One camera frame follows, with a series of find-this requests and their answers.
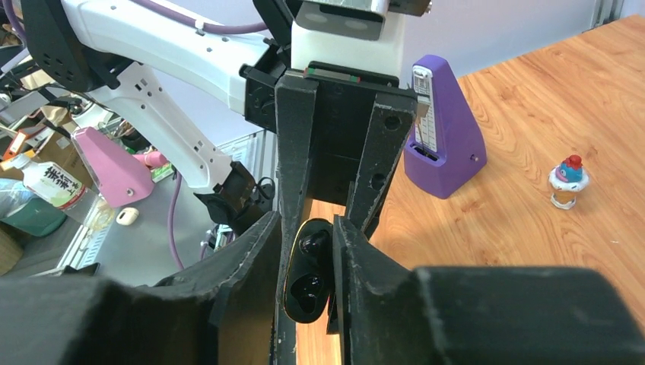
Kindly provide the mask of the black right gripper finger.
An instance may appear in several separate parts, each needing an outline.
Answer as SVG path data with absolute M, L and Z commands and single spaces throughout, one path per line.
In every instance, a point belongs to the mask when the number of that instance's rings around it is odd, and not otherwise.
M 417 112 L 413 91 L 378 93 L 345 216 L 366 237 L 376 230 L 392 175 Z
M 310 138 L 318 84 L 301 74 L 285 74 L 275 86 L 278 140 L 278 207 L 282 246 L 276 289 L 274 364 L 295 364 L 295 322 L 284 305 L 284 286 L 297 230 L 302 221 L 310 175 Z

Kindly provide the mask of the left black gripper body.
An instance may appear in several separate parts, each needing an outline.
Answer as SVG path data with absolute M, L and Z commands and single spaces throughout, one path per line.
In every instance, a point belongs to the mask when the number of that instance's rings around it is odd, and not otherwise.
M 310 194 L 320 201 L 346 205 L 376 94 L 413 90 L 400 87 L 397 77 L 320 62 L 310 63 L 303 76 L 318 84 Z

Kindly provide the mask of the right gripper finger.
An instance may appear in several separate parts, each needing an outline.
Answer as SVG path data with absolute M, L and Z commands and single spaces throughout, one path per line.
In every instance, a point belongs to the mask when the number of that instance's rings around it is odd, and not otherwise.
M 642 364 L 644 336 L 598 271 L 567 266 L 408 270 L 352 222 L 333 224 L 345 364 Z
M 1 282 L 3 364 L 267 364 L 281 217 L 152 287 L 62 275 Z

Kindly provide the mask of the black earbud charging case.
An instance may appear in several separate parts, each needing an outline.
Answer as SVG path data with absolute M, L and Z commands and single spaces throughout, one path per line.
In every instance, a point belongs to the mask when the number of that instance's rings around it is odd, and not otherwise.
M 289 255 L 284 311 L 295 322 L 315 322 L 326 308 L 333 284 L 332 224 L 313 218 L 300 226 Z

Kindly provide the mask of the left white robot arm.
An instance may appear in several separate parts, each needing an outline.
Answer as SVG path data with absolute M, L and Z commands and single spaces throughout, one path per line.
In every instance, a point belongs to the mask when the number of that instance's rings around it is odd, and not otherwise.
M 310 199 L 370 233 L 413 122 L 405 19 L 429 1 L 257 1 L 261 24 L 223 26 L 167 1 L 6 1 L 33 60 L 123 117 L 183 175 L 211 219 L 242 234 L 254 181 L 176 105 L 156 71 L 226 103 L 278 142 L 278 206 L 295 237 Z

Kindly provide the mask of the white case off table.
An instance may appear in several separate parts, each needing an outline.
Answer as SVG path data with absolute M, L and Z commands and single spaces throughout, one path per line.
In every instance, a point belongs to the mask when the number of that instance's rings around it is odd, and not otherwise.
M 140 215 L 140 212 L 137 208 L 126 207 L 123 208 L 116 215 L 116 223 L 122 226 L 130 226 L 136 222 Z

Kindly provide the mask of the purple metronome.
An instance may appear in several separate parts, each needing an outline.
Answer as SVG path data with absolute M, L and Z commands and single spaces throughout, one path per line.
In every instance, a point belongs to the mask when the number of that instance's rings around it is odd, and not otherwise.
M 412 67 L 422 111 L 403 151 L 405 175 L 437 198 L 449 198 L 488 162 L 481 129 L 448 61 L 425 55 Z

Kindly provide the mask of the pink object off table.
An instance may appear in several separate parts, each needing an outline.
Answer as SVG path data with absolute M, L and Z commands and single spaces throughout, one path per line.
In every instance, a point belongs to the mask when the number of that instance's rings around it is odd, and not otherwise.
M 75 130 L 71 141 L 100 194 L 113 208 L 147 198 L 154 190 L 151 170 L 168 163 L 159 151 L 130 154 L 92 127 Z

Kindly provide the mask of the small clown figurine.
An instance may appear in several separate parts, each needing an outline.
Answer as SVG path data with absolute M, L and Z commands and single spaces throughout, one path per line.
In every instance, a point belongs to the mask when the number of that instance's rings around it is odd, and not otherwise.
M 551 186 L 551 203 L 563 210 L 571 209 L 577 202 L 577 195 L 590 183 L 590 175 L 578 154 L 566 157 L 548 174 Z

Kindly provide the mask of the clear plastic drink bottle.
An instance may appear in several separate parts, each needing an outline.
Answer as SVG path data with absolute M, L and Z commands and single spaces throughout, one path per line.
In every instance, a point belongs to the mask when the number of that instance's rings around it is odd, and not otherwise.
M 20 170 L 27 189 L 88 229 L 102 230 L 116 216 L 104 198 L 57 163 L 37 162 L 19 154 L 3 166 Z

